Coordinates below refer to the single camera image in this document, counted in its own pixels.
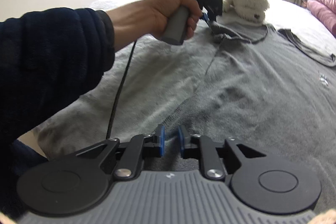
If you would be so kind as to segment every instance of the device handle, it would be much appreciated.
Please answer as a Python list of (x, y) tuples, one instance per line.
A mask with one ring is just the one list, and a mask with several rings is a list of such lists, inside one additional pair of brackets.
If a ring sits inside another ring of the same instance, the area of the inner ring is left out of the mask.
[(168, 19), (168, 24), (161, 40), (171, 45), (182, 45), (187, 31), (187, 20), (190, 16), (189, 9), (180, 6)]

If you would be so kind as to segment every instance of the person's arm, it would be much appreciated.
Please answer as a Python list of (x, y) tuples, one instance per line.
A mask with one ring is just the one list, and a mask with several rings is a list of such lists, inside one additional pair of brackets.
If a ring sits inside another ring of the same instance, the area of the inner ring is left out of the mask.
[(180, 5), (191, 11), (189, 38), (202, 15), (196, 0), (144, 0), (106, 13), (56, 8), (0, 23), (0, 146), (95, 88), (115, 50), (147, 33), (160, 37)]

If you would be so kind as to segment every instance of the round black disc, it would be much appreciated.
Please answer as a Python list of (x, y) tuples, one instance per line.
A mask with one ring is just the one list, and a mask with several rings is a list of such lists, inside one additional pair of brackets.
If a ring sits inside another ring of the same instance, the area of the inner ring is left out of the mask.
[(42, 215), (63, 216), (97, 203), (109, 186), (106, 174), (94, 161), (78, 157), (51, 161), (30, 169), (17, 183), (21, 200)]
[(247, 159), (232, 176), (231, 188), (247, 206), (275, 215), (312, 209), (321, 193), (315, 173), (277, 157)]

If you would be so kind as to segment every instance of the white logo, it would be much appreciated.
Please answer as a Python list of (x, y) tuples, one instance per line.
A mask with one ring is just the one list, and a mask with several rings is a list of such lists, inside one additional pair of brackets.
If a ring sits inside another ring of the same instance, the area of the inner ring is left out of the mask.
[(171, 179), (171, 178), (175, 177), (175, 175), (173, 173), (169, 173), (169, 174), (166, 175), (166, 177)]

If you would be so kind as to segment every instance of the wrist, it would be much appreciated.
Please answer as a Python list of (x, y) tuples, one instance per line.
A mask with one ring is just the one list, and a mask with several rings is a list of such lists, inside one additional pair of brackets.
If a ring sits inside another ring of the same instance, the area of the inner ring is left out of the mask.
[(106, 12), (114, 28), (114, 46), (118, 51), (137, 38), (151, 33), (155, 14), (146, 0), (131, 3)]

